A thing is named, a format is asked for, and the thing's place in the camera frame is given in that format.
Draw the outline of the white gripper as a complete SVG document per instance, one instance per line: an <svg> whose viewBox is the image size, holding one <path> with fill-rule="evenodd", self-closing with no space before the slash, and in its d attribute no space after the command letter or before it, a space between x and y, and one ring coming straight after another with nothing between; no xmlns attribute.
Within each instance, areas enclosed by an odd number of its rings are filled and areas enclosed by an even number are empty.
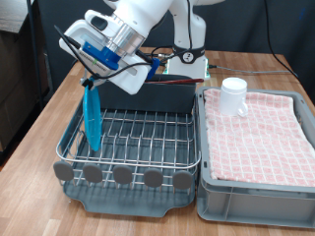
<svg viewBox="0 0 315 236"><path fill-rule="evenodd" d="M147 62L136 54L143 38L126 24L111 19L78 20L60 34L59 45L80 61L93 77L81 78L83 87L110 81L129 94L147 78Z"/></svg>

